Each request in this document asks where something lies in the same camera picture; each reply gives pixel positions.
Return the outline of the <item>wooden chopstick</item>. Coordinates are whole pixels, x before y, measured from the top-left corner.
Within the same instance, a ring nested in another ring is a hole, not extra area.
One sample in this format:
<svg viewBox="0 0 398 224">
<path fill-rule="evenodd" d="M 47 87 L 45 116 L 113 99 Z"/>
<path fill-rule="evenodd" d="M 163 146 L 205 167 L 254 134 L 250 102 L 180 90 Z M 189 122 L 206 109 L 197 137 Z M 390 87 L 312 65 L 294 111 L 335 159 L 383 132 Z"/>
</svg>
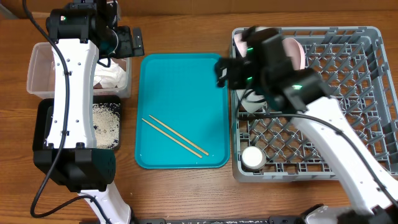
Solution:
<svg viewBox="0 0 398 224">
<path fill-rule="evenodd" d="M 207 151 L 205 151 L 204 149 L 202 149 L 200 146 L 196 145 L 195 143 L 193 143 L 191 140 L 187 139 L 185 136 L 181 135 L 180 133 L 178 133 L 176 130 L 172 129 L 170 126 L 166 125 L 165 123 L 163 123 L 162 121 L 160 121 L 159 119 L 157 119 L 156 117 L 152 116 L 151 114 L 149 115 L 150 118 L 152 118 L 154 121 L 158 122 L 160 125 L 162 125 L 163 127 L 165 127 L 166 129 L 168 129 L 169 131 L 171 131 L 172 133 L 174 133 L 174 135 L 178 136 L 179 138 L 183 139 L 185 142 L 189 143 L 190 145 L 192 145 L 194 148 L 196 148 L 197 150 L 199 150 L 201 153 L 203 153 L 206 156 L 209 156 L 209 153 Z"/>
<path fill-rule="evenodd" d="M 147 120 L 145 120 L 144 118 L 141 118 L 141 120 L 143 120 L 143 122 L 147 123 L 149 126 L 151 126 L 152 128 L 154 128 L 155 130 L 157 130 L 158 132 L 162 133 L 164 136 L 168 137 L 169 139 L 171 139 L 173 142 L 177 143 L 178 145 L 182 146 L 183 148 L 185 148 L 186 150 L 190 151 L 192 154 L 196 155 L 197 157 L 199 157 L 200 159 L 202 158 L 202 156 L 197 153 L 196 151 L 194 151 L 193 149 L 190 149 L 188 146 L 184 145 L 183 143 L 181 143 L 180 141 L 178 141 L 177 139 L 175 139 L 174 137 L 172 137 L 171 135 L 167 134 L 165 131 L 161 130 L 160 128 L 158 128 L 157 126 L 155 126 L 154 124 L 148 122 Z"/>
</svg>

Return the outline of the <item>grey shallow bowl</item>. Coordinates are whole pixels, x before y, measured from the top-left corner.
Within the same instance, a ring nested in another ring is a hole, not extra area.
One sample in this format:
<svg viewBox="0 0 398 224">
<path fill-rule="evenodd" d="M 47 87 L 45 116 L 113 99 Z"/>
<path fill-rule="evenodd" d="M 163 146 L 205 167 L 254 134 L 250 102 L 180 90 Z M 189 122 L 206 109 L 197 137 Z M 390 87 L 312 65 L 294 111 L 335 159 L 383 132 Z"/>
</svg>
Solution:
<svg viewBox="0 0 398 224">
<path fill-rule="evenodd" d="M 266 102 L 264 101 L 263 96 L 256 95 L 252 89 L 249 89 L 245 95 L 245 99 L 241 99 L 244 90 L 236 90 L 236 94 L 238 99 L 241 100 L 241 106 L 246 110 L 248 113 L 256 112 L 257 110 L 261 109 Z"/>
</svg>

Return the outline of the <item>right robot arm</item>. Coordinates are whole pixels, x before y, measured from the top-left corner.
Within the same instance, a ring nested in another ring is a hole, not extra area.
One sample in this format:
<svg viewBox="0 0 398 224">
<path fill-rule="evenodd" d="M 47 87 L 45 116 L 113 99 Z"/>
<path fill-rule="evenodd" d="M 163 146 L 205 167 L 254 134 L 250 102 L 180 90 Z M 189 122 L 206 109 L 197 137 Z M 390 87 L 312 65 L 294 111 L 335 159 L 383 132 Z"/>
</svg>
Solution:
<svg viewBox="0 0 398 224">
<path fill-rule="evenodd" d="M 263 96 L 273 117 L 290 119 L 315 145 L 337 176 L 351 205 L 319 204 L 300 223 L 396 223 L 397 181 L 387 173 L 343 115 L 331 87 L 311 68 L 294 69 L 275 28 L 243 32 L 243 58 L 220 58 L 217 85 L 253 90 Z"/>
</svg>

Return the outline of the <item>white cup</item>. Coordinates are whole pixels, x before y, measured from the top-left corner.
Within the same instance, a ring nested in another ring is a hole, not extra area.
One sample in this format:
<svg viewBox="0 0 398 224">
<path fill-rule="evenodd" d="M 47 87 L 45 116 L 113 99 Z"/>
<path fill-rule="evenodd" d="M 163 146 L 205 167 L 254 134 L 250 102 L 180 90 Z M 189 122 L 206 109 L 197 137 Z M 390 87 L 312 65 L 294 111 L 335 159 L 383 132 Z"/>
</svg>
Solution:
<svg viewBox="0 0 398 224">
<path fill-rule="evenodd" d="M 256 146 L 245 148 L 241 154 L 242 165 L 252 171 L 261 170 L 267 162 L 266 154 Z"/>
</svg>

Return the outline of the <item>white round plate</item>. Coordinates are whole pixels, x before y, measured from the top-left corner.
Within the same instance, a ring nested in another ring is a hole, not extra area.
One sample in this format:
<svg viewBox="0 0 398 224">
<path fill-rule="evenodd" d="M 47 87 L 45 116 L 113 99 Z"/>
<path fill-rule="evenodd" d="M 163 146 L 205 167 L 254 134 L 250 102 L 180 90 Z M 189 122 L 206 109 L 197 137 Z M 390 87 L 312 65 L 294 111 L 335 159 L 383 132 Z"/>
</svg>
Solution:
<svg viewBox="0 0 398 224">
<path fill-rule="evenodd" d="M 302 45 L 294 38 L 286 38 L 282 41 L 286 56 L 292 62 L 295 70 L 303 70 L 305 68 L 305 53 Z"/>
</svg>

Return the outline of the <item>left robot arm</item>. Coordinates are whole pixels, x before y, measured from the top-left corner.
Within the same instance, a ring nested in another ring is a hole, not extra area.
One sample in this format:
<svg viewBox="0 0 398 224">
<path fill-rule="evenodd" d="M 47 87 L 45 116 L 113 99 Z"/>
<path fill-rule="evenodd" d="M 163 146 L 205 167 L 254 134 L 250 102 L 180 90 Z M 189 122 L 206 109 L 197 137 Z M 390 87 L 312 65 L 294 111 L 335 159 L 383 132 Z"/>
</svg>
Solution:
<svg viewBox="0 0 398 224">
<path fill-rule="evenodd" d="M 97 65 L 144 55 L 136 44 L 140 29 L 119 26 L 116 1 L 73 1 L 54 9 L 39 32 L 51 45 L 55 95 L 45 145 L 34 151 L 34 164 L 52 180 L 85 200 L 100 223 L 137 223 L 116 184 L 116 158 L 96 145 L 93 125 Z"/>
</svg>

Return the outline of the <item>white napkin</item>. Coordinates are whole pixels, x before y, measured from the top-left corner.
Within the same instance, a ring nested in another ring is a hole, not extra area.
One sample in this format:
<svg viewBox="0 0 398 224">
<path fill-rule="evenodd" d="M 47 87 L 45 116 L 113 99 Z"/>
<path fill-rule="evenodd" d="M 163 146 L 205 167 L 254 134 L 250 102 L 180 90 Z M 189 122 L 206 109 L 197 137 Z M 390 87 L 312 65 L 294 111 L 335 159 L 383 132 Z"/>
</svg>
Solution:
<svg viewBox="0 0 398 224">
<path fill-rule="evenodd" d="M 94 88 L 119 88 L 126 84 L 127 72 L 111 59 L 110 67 L 96 64 L 95 75 L 93 78 Z"/>
</svg>

